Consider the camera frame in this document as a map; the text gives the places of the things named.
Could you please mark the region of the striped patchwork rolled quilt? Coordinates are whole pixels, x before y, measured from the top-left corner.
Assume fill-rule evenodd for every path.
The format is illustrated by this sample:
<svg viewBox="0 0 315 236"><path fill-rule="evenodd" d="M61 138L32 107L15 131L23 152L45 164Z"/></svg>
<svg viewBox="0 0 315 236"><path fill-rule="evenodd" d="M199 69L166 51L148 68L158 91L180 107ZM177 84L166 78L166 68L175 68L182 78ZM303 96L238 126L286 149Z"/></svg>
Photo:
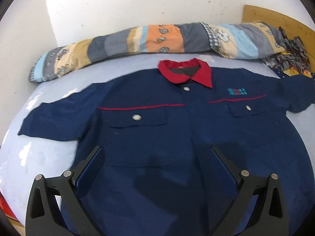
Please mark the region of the striped patchwork rolled quilt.
<svg viewBox="0 0 315 236"><path fill-rule="evenodd" d="M32 66L30 82L47 82L111 58L144 53L214 51L229 59L257 60L285 52L280 31L261 21L146 25L57 47Z"/></svg>

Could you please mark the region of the wooden headboard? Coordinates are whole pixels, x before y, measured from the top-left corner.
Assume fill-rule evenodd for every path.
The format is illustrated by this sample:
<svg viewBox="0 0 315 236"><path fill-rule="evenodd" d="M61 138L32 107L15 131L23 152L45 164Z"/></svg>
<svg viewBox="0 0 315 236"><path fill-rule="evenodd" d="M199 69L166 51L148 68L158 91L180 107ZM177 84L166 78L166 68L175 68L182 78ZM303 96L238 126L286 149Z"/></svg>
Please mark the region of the wooden headboard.
<svg viewBox="0 0 315 236"><path fill-rule="evenodd" d="M267 23L275 28L282 27L289 39L299 36L306 48L307 55L310 60L311 72L314 73L314 30L282 13L258 6L245 5L242 22L257 20Z"/></svg>

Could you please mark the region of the dark patterned crumpled cloth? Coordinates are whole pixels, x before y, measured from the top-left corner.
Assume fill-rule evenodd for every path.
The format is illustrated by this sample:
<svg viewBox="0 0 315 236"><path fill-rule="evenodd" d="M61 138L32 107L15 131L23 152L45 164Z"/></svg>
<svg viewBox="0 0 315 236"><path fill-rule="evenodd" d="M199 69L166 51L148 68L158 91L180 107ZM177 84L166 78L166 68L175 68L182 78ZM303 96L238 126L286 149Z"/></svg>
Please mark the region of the dark patterned crumpled cloth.
<svg viewBox="0 0 315 236"><path fill-rule="evenodd" d="M301 38L295 36L293 39L289 39L282 27L279 27L278 30L283 37L286 51L262 59L263 63L281 78L304 75L314 79L311 63Z"/></svg>

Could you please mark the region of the navy work shirt red collar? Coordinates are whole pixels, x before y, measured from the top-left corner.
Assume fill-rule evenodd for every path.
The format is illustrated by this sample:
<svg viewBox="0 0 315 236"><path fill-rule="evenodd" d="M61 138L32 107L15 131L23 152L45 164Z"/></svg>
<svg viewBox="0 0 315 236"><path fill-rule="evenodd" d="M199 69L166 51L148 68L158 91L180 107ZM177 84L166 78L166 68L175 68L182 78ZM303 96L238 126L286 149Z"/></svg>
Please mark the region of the navy work shirt red collar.
<svg viewBox="0 0 315 236"><path fill-rule="evenodd" d="M236 182L209 152L251 175L276 173L293 234L314 205L314 174L287 112L314 102L314 81L199 59L163 60L53 103L19 133L78 142L74 163L96 146L105 161L83 206L105 235L206 235L234 201Z"/></svg>

